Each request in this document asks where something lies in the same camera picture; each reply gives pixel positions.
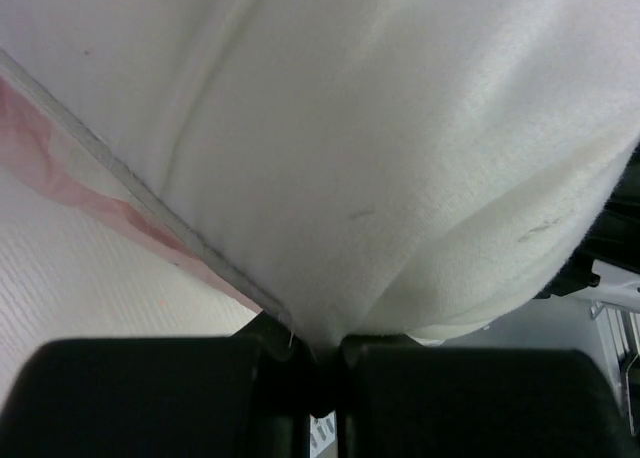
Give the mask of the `white pillow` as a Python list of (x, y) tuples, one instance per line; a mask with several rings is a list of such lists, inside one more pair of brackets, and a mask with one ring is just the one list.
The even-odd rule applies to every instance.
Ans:
[(1, 0), (2, 79), (309, 344), (443, 341), (602, 212), (639, 0)]

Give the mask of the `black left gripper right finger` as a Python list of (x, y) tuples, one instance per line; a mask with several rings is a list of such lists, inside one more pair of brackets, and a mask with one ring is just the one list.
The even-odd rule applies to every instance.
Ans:
[(342, 344), (342, 457), (635, 457), (597, 365), (576, 350)]

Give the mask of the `purple Elsa pillowcase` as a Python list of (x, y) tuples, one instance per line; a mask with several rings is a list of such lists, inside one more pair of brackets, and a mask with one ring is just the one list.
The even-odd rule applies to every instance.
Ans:
[(251, 311), (261, 308), (225, 282), (54, 120), (1, 80), (1, 166), (41, 196), (75, 208)]

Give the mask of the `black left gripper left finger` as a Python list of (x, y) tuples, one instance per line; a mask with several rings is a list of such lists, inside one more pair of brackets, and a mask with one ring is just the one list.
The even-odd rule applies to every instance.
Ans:
[(1, 412), (5, 457), (306, 457), (299, 346), (258, 315), (228, 337), (82, 338), (37, 349)]

